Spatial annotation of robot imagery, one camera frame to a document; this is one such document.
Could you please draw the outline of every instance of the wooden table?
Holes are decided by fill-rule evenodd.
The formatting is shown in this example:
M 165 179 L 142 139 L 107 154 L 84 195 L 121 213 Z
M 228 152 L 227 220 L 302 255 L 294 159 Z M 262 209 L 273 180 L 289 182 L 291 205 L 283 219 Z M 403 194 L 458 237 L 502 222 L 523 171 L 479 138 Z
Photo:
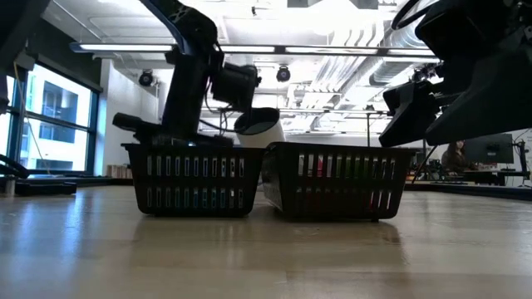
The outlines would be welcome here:
M 532 206 L 405 193 L 380 223 L 142 215 L 132 187 L 0 199 L 0 298 L 530 298 Z

